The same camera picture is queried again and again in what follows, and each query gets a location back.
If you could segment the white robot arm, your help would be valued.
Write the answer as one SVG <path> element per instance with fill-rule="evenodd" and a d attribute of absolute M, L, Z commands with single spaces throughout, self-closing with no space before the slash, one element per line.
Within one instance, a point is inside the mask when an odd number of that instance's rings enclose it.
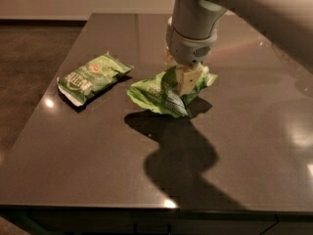
<path fill-rule="evenodd" d="M 294 72 L 299 89 L 312 86 L 313 0 L 175 0 L 166 33 L 172 58 L 190 68 L 205 61 L 228 11 L 302 66 Z"/>

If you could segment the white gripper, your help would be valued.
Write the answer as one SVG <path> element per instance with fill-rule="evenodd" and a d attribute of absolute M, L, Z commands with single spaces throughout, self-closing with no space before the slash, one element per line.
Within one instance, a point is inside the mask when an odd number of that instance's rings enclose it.
<path fill-rule="evenodd" d="M 200 79 L 201 64 L 211 53 L 217 40 L 216 30 L 201 40 L 182 36 L 173 26 L 172 19 L 167 22 L 166 29 L 166 65 L 169 68 L 180 66 L 176 69 L 177 93 L 182 96 L 190 94 Z"/>

